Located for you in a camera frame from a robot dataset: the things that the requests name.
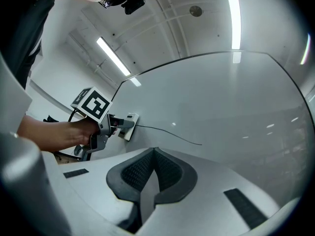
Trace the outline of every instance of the forearm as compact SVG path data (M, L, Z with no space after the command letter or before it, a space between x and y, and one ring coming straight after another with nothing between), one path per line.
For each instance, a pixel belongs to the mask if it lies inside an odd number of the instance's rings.
M40 150L54 152L89 142L90 133L96 130L93 126L86 132L82 121L49 123L24 116L17 133L35 142Z

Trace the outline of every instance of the person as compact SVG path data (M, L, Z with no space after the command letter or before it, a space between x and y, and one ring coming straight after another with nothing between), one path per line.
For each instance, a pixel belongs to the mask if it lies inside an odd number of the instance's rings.
M11 72L26 87L27 77L40 51L44 23L55 0L1 0L2 24L0 51ZM48 123L25 115L17 134L35 142L41 150L59 151L76 145L87 145L90 135L98 131L96 122L83 119L75 122Z

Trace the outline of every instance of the round ceiling vent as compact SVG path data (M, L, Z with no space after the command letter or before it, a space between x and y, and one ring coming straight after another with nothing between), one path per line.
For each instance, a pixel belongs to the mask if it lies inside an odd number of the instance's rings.
M189 12L194 17L200 17L202 15L202 9L199 6L192 6L192 7L190 7Z

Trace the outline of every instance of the black shirt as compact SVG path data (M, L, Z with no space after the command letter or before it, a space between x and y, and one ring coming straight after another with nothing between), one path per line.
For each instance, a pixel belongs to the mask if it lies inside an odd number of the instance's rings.
M36 52L30 54L40 41L48 13L54 4L55 0L1 1L1 17L5 22L1 26L1 54L24 88L40 45Z

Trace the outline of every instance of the whiteboard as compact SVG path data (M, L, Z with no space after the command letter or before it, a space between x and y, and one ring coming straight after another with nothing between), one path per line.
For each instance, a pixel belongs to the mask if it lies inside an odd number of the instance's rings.
M223 163L280 204L292 198L295 176L307 172L297 153L311 156L314 129L301 93L269 55L243 52L240 63L233 63L231 52L202 55L136 79L140 86L122 83L110 113L119 118L137 113L138 125L202 145L136 127L130 142L111 137L92 160L162 147Z

